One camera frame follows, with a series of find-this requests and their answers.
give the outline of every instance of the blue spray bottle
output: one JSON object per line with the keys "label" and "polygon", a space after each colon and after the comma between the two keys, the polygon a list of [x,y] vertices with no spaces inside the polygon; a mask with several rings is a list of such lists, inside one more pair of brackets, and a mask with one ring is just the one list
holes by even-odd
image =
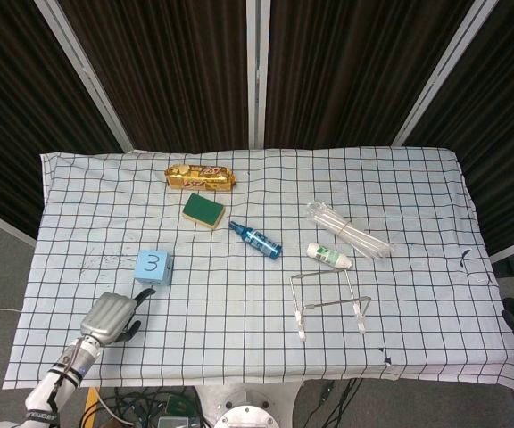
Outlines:
{"label": "blue spray bottle", "polygon": [[276,259],[282,251],[282,247],[278,243],[271,242],[264,234],[257,232],[252,227],[241,226],[235,221],[230,221],[229,228],[235,230],[245,243],[272,259]]}

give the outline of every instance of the robotic hand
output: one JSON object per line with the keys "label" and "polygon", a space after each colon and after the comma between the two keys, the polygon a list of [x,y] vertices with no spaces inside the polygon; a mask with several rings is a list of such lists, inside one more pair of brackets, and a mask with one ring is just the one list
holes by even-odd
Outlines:
{"label": "robotic hand", "polygon": [[95,363],[100,348],[132,339],[140,328],[140,321],[135,321],[128,328],[130,320],[136,308],[155,292],[153,289],[144,290],[135,299],[111,292],[100,296],[82,321],[82,335],[69,345],[25,400],[26,421],[21,425],[0,422],[0,428],[59,426],[61,408]]}

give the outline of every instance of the black curtain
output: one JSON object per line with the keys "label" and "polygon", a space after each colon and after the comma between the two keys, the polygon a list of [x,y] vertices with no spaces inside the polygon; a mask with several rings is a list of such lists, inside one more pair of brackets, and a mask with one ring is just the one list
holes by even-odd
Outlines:
{"label": "black curtain", "polygon": [[514,1],[500,1],[406,145],[460,159],[490,254],[514,244]]}
{"label": "black curtain", "polygon": [[0,218],[36,237],[42,152],[119,152],[37,7],[0,0]]}
{"label": "black curtain", "polygon": [[273,0],[265,146],[389,145],[471,4]]}
{"label": "black curtain", "polygon": [[134,146],[247,147],[245,0],[61,0]]}

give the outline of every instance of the blue cube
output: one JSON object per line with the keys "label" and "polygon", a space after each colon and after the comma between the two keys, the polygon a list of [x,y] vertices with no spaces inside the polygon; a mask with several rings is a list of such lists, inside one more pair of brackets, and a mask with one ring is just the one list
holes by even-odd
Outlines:
{"label": "blue cube", "polygon": [[134,278],[142,284],[170,285],[170,255],[166,251],[140,250]]}

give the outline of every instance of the small white bottle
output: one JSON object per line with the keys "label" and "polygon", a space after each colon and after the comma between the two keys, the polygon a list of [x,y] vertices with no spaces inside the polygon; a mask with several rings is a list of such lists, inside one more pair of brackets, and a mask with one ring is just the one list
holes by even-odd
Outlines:
{"label": "small white bottle", "polygon": [[323,263],[327,263],[333,268],[349,269],[352,266],[352,260],[340,252],[329,250],[327,247],[318,245],[317,243],[309,243],[307,248],[307,256]]}

